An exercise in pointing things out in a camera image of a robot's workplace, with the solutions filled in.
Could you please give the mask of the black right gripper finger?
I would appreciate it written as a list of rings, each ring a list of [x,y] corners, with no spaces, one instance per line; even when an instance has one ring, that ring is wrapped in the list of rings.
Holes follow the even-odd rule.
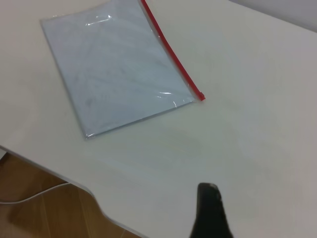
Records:
[[[200,183],[196,219],[190,237],[232,238],[221,193],[213,183]]]

